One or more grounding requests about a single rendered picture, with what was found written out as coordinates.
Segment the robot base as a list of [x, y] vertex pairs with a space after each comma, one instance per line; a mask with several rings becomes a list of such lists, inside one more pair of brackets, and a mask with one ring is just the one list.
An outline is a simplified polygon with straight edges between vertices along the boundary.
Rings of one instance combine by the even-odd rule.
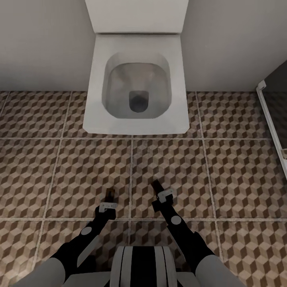
[[[61, 287], [110, 287], [111, 269], [96, 272], [96, 257], [89, 255]], [[193, 272], [176, 268], [177, 287], [201, 287]]]

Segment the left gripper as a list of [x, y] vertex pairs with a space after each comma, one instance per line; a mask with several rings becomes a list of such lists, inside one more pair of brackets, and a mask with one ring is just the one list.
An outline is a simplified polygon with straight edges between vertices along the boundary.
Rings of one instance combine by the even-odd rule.
[[99, 207], [95, 209], [95, 218], [100, 218], [103, 220], [104, 225], [106, 225], [108, 220], [115, 220], [116, 210], [114, 208], [108, 208], [104, 213], [99, 212]]

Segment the mousetrap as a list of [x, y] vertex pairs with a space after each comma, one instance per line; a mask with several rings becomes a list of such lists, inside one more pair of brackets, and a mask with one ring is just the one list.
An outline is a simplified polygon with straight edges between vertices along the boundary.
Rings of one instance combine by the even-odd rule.
[[160, 184], [160, 182], [158, 181], [158, 179], [156, 179], [155, 181], [153, 181], [152, 183], [150, 183], [151, 186], [153, 187], [153, 189], [156, 192], [156, 195], [158, 195], [158, 193], [163, 192], [164, 189], [162, 187], [162, 185]]
[[106, 189], [105, 202], [113, 202], [115, 189]]

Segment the robot trunk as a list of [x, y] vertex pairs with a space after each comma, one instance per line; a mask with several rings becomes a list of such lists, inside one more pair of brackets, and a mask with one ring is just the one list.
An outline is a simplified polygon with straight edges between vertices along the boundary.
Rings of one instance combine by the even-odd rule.
[[169, 246], [119, 246], [112, 263], [110, 287], [177, 287]]

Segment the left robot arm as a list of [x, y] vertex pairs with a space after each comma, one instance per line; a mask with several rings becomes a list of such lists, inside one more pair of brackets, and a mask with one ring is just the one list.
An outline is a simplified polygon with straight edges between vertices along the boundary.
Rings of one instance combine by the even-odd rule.
[[54, 255], [10, 287], [61, 287], [96, 248], [107, 221], [115, 220], [117, 207], [118, 203], [100, 203], [95, 209], [95, 219], [79, 236], [64, 243]]

